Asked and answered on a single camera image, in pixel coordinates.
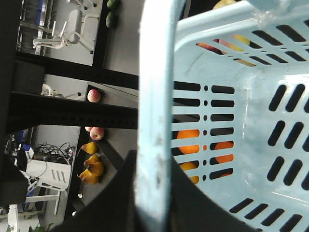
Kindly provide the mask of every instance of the pear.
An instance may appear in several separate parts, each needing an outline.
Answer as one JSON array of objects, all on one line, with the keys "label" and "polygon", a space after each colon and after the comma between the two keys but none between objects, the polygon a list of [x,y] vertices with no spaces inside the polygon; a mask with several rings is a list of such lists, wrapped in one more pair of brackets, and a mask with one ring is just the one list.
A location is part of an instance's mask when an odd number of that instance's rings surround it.
[{"label": "pear", "polygon": [[88,170],[88,169],[86,169],[85,171],[83,171],[82,173],[80,173],[78,177],[82,180],[83,177],[84,177],[85,175],[87,175],[87,174],[89,174],[89,170]]},{"label": "pear", "polygon": [[82,150],[89,154],[95,154],[98,150],[98,147],[95,142],[89,142],[87,144],[82,145]]},{"label": "pear", "polygon": [[100,161],[100,158],[96,155],[92,155],[90,156],[89,159],[85,160],[84,162],[84,166],[89,166],[90,164],[93,164],[95,162],[99,162]]},{"label": "pear", "polygon": [[101,176],[104,172],[103,163],[100,161],[90,164],[87,169],[95,176]]},{"label": "pear", "polygon": [[95,175],[92,175],[91,172],[86,169],[83,171],[80,175],[79,178],[82,180],[83,183],[88,183],[88,184],[96,184],[98,182],[98,177]]}]

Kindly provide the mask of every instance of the yellow pear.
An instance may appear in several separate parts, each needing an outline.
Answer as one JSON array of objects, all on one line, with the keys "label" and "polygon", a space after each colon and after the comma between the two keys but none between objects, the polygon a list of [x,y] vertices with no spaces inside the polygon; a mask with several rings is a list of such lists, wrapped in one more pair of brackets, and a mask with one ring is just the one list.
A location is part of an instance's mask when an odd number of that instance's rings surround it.
[{"label": "yellow pear", "polygon": [[87,169],[95,176],[101,176],[104,172],[103,163],[100,161],[90,164]]},{"label": "yellow pear", "polygon": [[86,169],[83,171],[80,175],[79,178],[82,180],[84,183],[89,183],[89,184],[96,184],[98,182],[98,177],[95,175],[92,175],[91,172]]},{"label": "yellow pear", "polygon": [[99,162],[99,161],[100,161],[100,158],[98,156],[92,155],[92,156],[90,156],[89,159],[85,160],[84,166],[88,166],[92,163]]},{"label": "yellow pear", "polygon": [[87,144],[82,145],[82,150],[89,154],[95,154],[98,150],[98,146],[95,142],[89,142]]},{"label": "yellow pear", "polygon": [[213,9],[218,9],[218,8],[221,8],[221,7],[224,7],[224,6],[227,6],[227,5],[230,5],[230,4],[233,4],[235,3],[236,1],[235,0],[221,0],[219,1],[217,4],[215,4],[215,6],[213,7]]}]

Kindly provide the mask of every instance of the gray floor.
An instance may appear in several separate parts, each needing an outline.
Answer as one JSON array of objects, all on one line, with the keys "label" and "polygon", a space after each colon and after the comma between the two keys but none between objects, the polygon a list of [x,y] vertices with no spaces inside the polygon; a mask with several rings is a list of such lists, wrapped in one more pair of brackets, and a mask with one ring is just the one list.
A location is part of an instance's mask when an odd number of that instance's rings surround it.
[{"label": "gray floor", "polygon": [[[98,2],[98,8],[101,7],[101,1]],[[139,25],[140,16],[142,12],[144,0],[122,0],[119,9],[117,9],[118,26],[115,29],[110,29],[109,41],[107,45],[107,53],[105,58],[104,67],[121,71],[130,74],[138,74],[138,41],[139,41]],[[61,22],[65,21],[68,13],[76,8],[74,4],[63,4],[58,10],[58,27],[61,26]],[[98,9],[91,9],[89,6],[87,13],[97,12]],[[96,31],[96,25],[90,25],[89,34]],[[92,57],[87,51],[78,45],[76,47],[65,48],[61,50],[54,50],[51,54],[54,58],[65,59],[73,62],[79,62],[82,64],[91,65]],[[53,89],[59,89],[63,95],[71,94],[74,91],[80,91],[85,94],[86,82],[78,81],[69,78],[62,78],[56,76],[48,76],[46,82],[51,85]],[[122,105],[128,107],[137,108],[138,106],[138,92],[126,88],[114,88],[106,85],[98,86],[106,92],[106,96],[103,100],[106,104]],[[58,136],[59,141],[76,141],[78,136],[78,129],[76,127],[67,127],[65,130],[57,129],[55,126],[45,126],[41,132],[41,139],[43,142],[48,140],[55,140],[55,136],[50,135],[50,131],[54,134],[63,134],[64,136]],[[125,130],[125,129],[109,129],[108,141],[114,147],[114,149],[123,157],[131,149],[137,149],[137,131]],[[83,187],[82,201],[85,204],[90,203],[106,185],[111,181],[116,173],[114,167],[106,159],[102,152],[99,152],[101,160],[105,166],[105,174],[102,176],[100,182],[96,185],[87,185]],[[44,217],[40,218],[42,225],[48,225],[54,223],[55,225],[62,223],[64,218],[65,206],[67,202],[67,196],[62,193],[60,196],[59,209],[57,215],[54,215],[55,202],[50,201],[46,207],[46,213]]]}]

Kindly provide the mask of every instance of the black metal frame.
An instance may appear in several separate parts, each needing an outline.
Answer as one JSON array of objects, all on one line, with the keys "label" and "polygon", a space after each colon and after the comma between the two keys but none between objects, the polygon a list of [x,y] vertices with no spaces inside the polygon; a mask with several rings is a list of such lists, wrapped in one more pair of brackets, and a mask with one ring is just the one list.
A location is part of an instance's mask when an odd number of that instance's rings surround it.
[{"label": "black metal frame", "polygon": [[[0,56],[0,145],[2,147],[4,134],[39,124],[137,128],[136,109],[11,92],[16,61],[44,67],[45,74],[138,89],[138,76],[103,68],[109,30],[105,25],[105,18],[109,13],[106,4],[107,0],[104,0],[97,30],[93,64],[87,66],[16,52],[22,1],[2,3],[0,7],[0,43],[2,44]],[[27,183],[27,180],[20,180],[19,172],[4,172],[4,165],[12,170],[16,170],[16,168],[12,163],[6,162],[4,164],[3,158],[4,153],[0,151],[0,203],[7,204],[12,203],[12,198],[9,199],[10,194],[5,193],[10,192],[11,188],[14,188],[14,184],[4,185],[5,179],[10,175],[10,183],[14,183],[14,180]],[[23,203],[26,197],[24,191],[22,189],[15,190],[14,202]]]}]

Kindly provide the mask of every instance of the basket slot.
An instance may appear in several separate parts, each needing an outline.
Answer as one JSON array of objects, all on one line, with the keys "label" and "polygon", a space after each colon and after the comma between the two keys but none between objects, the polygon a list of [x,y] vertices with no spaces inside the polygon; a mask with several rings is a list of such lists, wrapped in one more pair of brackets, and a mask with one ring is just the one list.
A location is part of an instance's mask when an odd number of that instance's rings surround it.
[{"label": "basket slot", "polygon": [[294,42],[289,36],[281,32],[277,27],[271,27],[266,31],[266,33],[280,41],[281,45],[283,45],[284,47],[293,48],[298,45],[298,42]]},{"label": "basket slot", "polygon": [[231,100],[211,100],[211,106],[212,107],[234,107],[235,102]]},{"label": "basket slot", "polygon": [[213,93],[226,93],[226,94],[234,94],[235,89],[229,86],[212,86],[211,91]]},{"label": "basket slot", "polygon": [[304,111],[305,111],[306,113],[309,113],[309,98],[308,98],[308,100],[307,100],[307,102],[306,102],[306,104],[305,104],[305,106],[304,106]]},{"label": "basket slot", "polygon": [[279,137],[281,136],[281,133],[282,133],[284,127],[285,127],[284,121],[277,122],[273,132],[271,133],[271,135],[268,139],[268,145],[270,145],[270,146],[276,145]]},{"label": "basket slot", "polygon": [[297,85],[293,94],[291,95],[291,98],[289,99],[285,109],[287,112],[292,112],[296,105],[299,102],[300,97],[305,91],[305,86],[303,84]]},{"label": "basket slot", "polygon": [[201,101],[199,99],[190,98],[174,98],[174,106],[200,106]]},{"label": "basket slot", "polygon": [[185,91],[200,91],[201,85],[197,83],[174,81],[174,89]]},{"label": "basket slot", "polygon": [[309,190],[309,172],[305,176],[304,180],[301,183],[303,190]]},{"label": "basket slot", "polygon": [[284,53],[287,54],[288,56],[292,57],[296,61],[299,61],[299,62],[305,62],[306,61],[306,59],[304,59],[304,57],[306,57],[306,56],[303,55],[303,57],[301,57],[299,55],[299,53],[301,53],[300,51],[298,51],[297,53],[294,52],[294,51],[286,51]]},{"label": "basket slot", "polygon": [[293,183],[293,181],[297,177],[302,166],[303,166],[302,161],[300,161],[299,159],[294,160],[290,169],[288,170],[287,174],[285,175],[285,177],[283,179],[283,182],[284,182],[285,185],[290,186]]},{"label": "basket slot", "polygon": [[275,209],[267,218],[265,218],[261,224],[263,226],[272,225],[282,214],[284,213],[284,209]]},{"label": "basket slot", "polygon": [[234,133],[233,127],[211,129],[211,136],[227,135],[227,134],[233,134],[233,133]]},{"label": "basket slot", "polygon": [[304,37],[302,37],[296,30],[294,30],[289,25],[279,25],[279,26],[276,26],[276,28],[279,29],[286,36],[288,36],[294,42],[305,42],[306,41]]},{"label": "basket slot", "polygon": [[300,32],[300,34],[308,40],[309,38],[309,27],[307,26],[306,23],[308,23],[308,16],[306,16],[306,18],[302,18],[299,20],[298,23],[294,23],[293,24],[293,28]]},{"label": "basket slot", "polygon": [[259,57],[256,57],[256,56],[250,56],[249,58],[253,59],[253,60],[257,61],[257,62],[260,62],[261,64],[271,65],[271,63],[269,63],[269,62],[267,62],[267,61],[265,61],[265,60],[263,60],[263,59],[261,59]]},{"label": "basket slot", "polygon": [[233,36],[238,36],[238,35],[232,35],[231,37],[223,37],[219,41],[215,41],[220,45],[223,45],[223,51],[227,52],[229,54],[230,51],[235,51],[235,52],[243,52],[250,47],[243,41],[240,41],[238,39],[234,39]]},{"label": "basket slot", "polygon": [[249,220],[254,219],[258,214],[260,214],[267,207],[268,207],[268,204],[265,204],[265,203],[259,204],[255,209],[253,209],[248,214],[246,214],[245,218]]},{"label": "basket slot", "polygon": [[209,164],[210,165],[216,165],[216,164],[220,164],[220,163],[227,163],[227,162],[233,161],[233,159],[234,159],[234,155],[233,154],[212,157],[209,160]]},{"label": "basket slot", "polygon": [[284,143],[285,148],[291,149],[294,146],[303,128],[304,124],[302,122],[296,122],[294,124],[291,132],[289,133],[287,139],[285,140]]},{"label": "basket slot", "polygon": [[290,232],[301,220],[302,216],[299,214],[294,214],[290,219],[280,228],[280,232]]},{"label": "basket slot", "polygon": [[287,61],[285,61],[284,59],[278,57],[277,55],[275,54],[272,54],[272,53],[269,53],[269,54],[266,54],[266,56],[272,58],[273,60],[279,62],[279,63],[282,63],[282,64],[286,64],[288,63]]},{"label": "basket slot", "polygon": [[213,151],[213,150],[225,150],[225,149],[229,149],[229,148],[233,148],[233,147],[234,147],[234,142],[232,140],[226,140],[224,142],[219,141],[219,142],[212,143],[210,145],[211,151]]},{"label": "basket slot", "polygon": [[303,150],[304,151],[309,151],[309,135],[308,137],[306,138],[306,140],[304,141],[304,144],[303,144]]},{"label": "basket slot", "polygon": [[236,214],[238,213],[240,210],[243,210],[244,208],[246,208],[248,205],[250,205],[253,202],[253,199],[251,198],[246,198],[245,200],[241,201],[240,203],[238,203],[237,205],[235,205],[234,207],[232,207],[229,211],[232,214]]},{"label": "basket slot", "polygon": [[173,115],[173,123],[199,122],[199,115]]},{"label": "basket slot", "polygon": [[233,114],[213,114],[211,115],[212,122],[221,122],[221,121],[233,121],[235,116]]},{"label": "basket slot", "polygon": [[233,168],[221,169],[218,171],[211,172],[209,174],[209,179],[214,180],[214,179],[222,178],[232,173],[233,173]]},{"label": "basket slot", "polygon": [[267,54],[274,54],[278,57],[280,57],[281,59],[283,59],[285,62],[288,62],[288,63],[291,63],[291,62],[295,62],[295,59],[290,57],[289,55],[285,54],[284,51],[286,51],[286,46],[285,45],[280,45],[280,46],[272,46],[270,45],[267,41],[261,39],[260,37],[256,36],[255,34],[253,33],[248,33],[248,34],[245,34],[245,36],[252,42],[256,42],[258,43],[259,45],[261,45],[263,48],[262,49],[250,49],[250,50],[247,50],[246,52],[250,55],[255,55],[259,58],[262,58],[263,60],[269,62],[269,63],[275,63],[277,64],[277,61],[274,62],[272,58],[269,58],[269,56],[267,56]]},{"label": "basket slot", "polygon": [[283,166],[284,164],[284,159],[279,156],[275,159],[275,161],[273,162],[268,174],[267,174],[267,179],[269,181],[274,181],[281,169],[281,167]]},{"label": "basket slot", "polygon": [[219,50],[218,48],[216,48],[216,46],[211,46],[209,45],[208,43],[204,43],[204,42],[199,42],[199,43],[196,43],[196,46],[199,46],[201,48],[204,48],[206,50],[209,50],[213,53],[216,53],[218,55],[223,55],[223,53],[221,52],[221,50]]},{"label": "basket slot", "polygon": [[282,43],[275,39],[273,36],[271,36],[269,33],[263,31],[263,30],[255,30],[252,31],[252,33],[258,37],[260,37],[262,40],[268,42],[269,44],[273,46],[280,46]]},{"label": "basket slot", "polygon": [[273,97],[273,99],[271,100],[270,104],[269,104],[269,110],[270,111],[276,111],[276,109],[278,108],[284,94],[286,92],[286,86],[285,85],[280,85]]}]

